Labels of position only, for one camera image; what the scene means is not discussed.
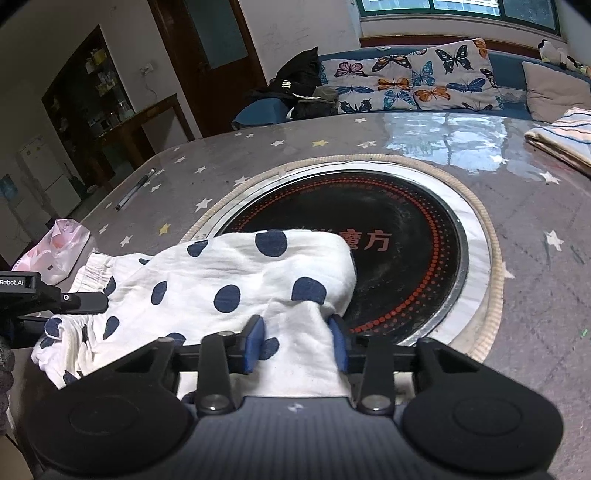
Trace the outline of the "grey plain cushion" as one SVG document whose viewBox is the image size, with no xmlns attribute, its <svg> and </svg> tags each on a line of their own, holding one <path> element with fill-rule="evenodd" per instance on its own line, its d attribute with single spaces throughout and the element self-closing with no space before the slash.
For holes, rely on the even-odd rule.
<svg viewBox="0 0 591 480">
<path fill-rule="evenodd" d="M 569 109 L 590 109 L 588 82 L 531 62 L 522 66 L 527 107 L 534 120 L 552 123 Z"/>
</svg>

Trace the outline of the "dark wooden side table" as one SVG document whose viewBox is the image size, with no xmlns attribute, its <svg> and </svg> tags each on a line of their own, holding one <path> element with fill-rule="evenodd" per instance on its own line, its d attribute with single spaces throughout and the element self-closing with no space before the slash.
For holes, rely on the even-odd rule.
<svg viewBox="0 0 591 480">
<path fill-rule="evenodd" d="M 152 147 L 147 148 L 147 146 L 150 145 L 148 140 L 138 141 L 140 134 L 145 134 L 143 126 L 168 111 L 174 113 L 186 140 L 188 142 L 194 141 L 195 136 L 193 135 L 190 125 L 180 107 L 177 94 L 165 97 L 153 105 L 140 110 L 130 118 L 119 123 L 117 126 L 100 134 L 97 141 L 104 147 L 112 146 L 113 144 L 121 144 L 132 168 L 137 170 L 155 155 L 155 151 Z"/>
</svg>

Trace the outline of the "left butterfly print cushion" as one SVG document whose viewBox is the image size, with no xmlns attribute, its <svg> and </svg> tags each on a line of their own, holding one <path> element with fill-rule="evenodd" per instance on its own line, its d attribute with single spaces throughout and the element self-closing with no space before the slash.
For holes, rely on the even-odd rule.
<svg viewBox="0 0 591 480">
<path fill-rule="evenodd" d="M 320 67 L 322 83 L 338 93 L 339 114 L 417 111 L 412 72 L 406 55 L 329 59 Z"/>
</svg>

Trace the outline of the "white navy polka dot garment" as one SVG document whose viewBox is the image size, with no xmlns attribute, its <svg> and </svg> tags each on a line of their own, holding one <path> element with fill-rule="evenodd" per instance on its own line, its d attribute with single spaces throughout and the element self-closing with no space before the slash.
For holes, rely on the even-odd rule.
<svg viewBox="0 0 591 480">
<path fill-rule="evenodd" d="M 332 315 L 348 309 L 356 267 L 346 241 L 311 230 L 230 233 L 155 255 L 93 253 L 75 286 L 107 296 L 95 315 L 52 316 L 31 354 L 57 387 L 169 337 L 183 346 L 238 333 L 253 316 L 266 333 L 256 368 L 233 378 L 238 396 L 342 397 Z"/>
</svg>

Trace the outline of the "round induction cooktop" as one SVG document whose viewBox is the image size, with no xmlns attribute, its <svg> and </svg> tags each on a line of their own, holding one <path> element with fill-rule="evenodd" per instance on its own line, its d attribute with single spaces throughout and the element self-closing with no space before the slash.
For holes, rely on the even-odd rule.
<svg viewBox="0 0 591 480">
<path fill-rule="evenodd" d="M 398 155 L 295 161 L 239 182 L 185 239 L 288 229 L 339 235 L 351 249 L 353 335 L 404 346 L 430 337 L 488 356 L 502 319 L 501 249 L 483 203 L 451 174 Z"/>
</svg>

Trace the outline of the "right butterfly print cushion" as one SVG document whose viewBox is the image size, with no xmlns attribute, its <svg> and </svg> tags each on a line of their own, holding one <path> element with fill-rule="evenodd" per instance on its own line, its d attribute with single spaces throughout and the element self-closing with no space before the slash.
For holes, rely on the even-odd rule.
<svg viewBox="0 0 591 480">
<path fill-rule="evenodd" d="M 413 96 L 421 110 L 503 109 L 484 39 L 416 50 L 407 57 L 413 69 Z"/>
</svg>

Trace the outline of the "blue striped folded blanket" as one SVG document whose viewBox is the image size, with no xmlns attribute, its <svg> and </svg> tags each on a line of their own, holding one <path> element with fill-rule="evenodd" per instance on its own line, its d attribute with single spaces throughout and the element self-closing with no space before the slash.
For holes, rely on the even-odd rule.
<svg viewBox="0 0 591 480">
<path fill-rule="evenodd" d="M 524 135 L 536 148 L 557 158 L 573 169 L 590 176 L 591 131 L 590 111 L 571 108 L 555 122 L 540 125 Z"/>
</svg>

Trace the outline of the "window with green frame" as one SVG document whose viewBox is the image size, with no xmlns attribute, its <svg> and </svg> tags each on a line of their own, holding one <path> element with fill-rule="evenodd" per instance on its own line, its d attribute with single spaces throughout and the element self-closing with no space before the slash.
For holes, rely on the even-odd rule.
<svg viewBox="0 0 591 480">
<path fill-rule="evenodd" d="M 561 33 L 558 10 L 548 0 L 362 0 L 356 6 L 362 17 L 419 14 L 474 17 Z"/>
</svg>

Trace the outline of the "dark wooden door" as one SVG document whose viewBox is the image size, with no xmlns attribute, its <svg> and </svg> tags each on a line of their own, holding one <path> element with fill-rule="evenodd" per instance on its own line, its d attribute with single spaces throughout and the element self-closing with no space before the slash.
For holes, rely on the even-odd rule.
<svg viewBox="0 0 591 480">
<path fill-rule="evenodd" d="M 238 1 L 160 0 L 149 7 L 200 134 L 230 131 L 252 92 L 266 86 Z"/>
</svg>

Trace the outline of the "butterfly print cushion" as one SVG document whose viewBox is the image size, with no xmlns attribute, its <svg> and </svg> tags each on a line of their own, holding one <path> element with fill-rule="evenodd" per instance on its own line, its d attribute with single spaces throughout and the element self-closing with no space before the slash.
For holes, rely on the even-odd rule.
<svg viewBox="0 0 591 480">
<path fill-rule="evenodd" d="M 329 59 L 320 67 L 322 83 L 338 93 L 339 114 L 417 111 L 412 72 L 406 55 Z"/>
<path fill-rule="evenodd" d="M 421 110 L 503 109 L 484 39 L 416 50 L 407 57 L 413 69 L 413 96 Z"/>
</svg>

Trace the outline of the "dark display shelf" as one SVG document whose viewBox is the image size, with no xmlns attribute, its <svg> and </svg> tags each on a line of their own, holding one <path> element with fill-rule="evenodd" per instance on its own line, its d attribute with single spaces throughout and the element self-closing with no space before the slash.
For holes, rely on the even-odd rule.
<svg viewBox="0 0 591 480">
<path fill-rule="evenodd" d="M 99 136 L 135 111 L 99 26 L 61 68 L 42 103 L 81 181 L 90 187 L 109 180 L 114 171 Z"/>
</svg>

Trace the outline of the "black white plush toy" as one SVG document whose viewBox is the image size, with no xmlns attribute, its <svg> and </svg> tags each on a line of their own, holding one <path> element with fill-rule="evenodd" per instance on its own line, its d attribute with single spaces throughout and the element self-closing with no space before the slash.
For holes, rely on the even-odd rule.
<svg viewBox="0 0 591 480">
<path fill-rule="evenodd" d="M 559 66 L 561 69 L 574 69 L 572 58 L 562 47 L 555 47 L 549 40 L 543 39 L 538 44 L 538 51 L 542 62 Z"/>
</svg>

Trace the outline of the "pink white plastic bag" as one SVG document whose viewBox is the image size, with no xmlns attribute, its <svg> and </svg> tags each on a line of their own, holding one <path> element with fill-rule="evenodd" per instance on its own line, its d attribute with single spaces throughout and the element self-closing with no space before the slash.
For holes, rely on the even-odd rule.
<svg viewBox="0 0 591 480">
<path fill-rule="evenodd" d="M 66 279 L 90 239 L 90 231 L 72 219 L 57 219 L 53 227 L 12 267 L 17 272 L 37 272 L 48 285 Z"/>
</svg>

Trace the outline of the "black pen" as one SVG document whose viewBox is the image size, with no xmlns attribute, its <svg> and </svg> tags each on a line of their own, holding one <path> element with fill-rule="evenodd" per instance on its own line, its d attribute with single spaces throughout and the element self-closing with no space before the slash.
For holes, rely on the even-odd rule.
<svg viewBox="0 0 591 480">
<path fill-rule="evenodd" d="M 129 200 L 138 192 L 138 190 L 142 188 L 148 180 L 151 179 L 155 172 L 156 170 L 152 168 L 146 174 L 144 174 L 135 183 L 135 185 L 122 197 L 122 199 L 115 205 L 115 210 L 120 211 L 129 202 Z"/>
</svg>

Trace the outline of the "blue sofa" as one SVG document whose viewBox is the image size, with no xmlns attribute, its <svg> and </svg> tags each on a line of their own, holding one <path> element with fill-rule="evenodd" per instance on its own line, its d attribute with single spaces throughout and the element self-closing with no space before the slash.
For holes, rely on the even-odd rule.
<svg viewBox="0 0 591 480">
<path fill-rule="evenodd" d="M 588 77 L 515 54 L 481 38 L 414 50 L 360 49 L 287 61 L 233 119 L 239 130 L 336 114 L 445 111 L 552 123 L 590 107 Z"/>
</svg>

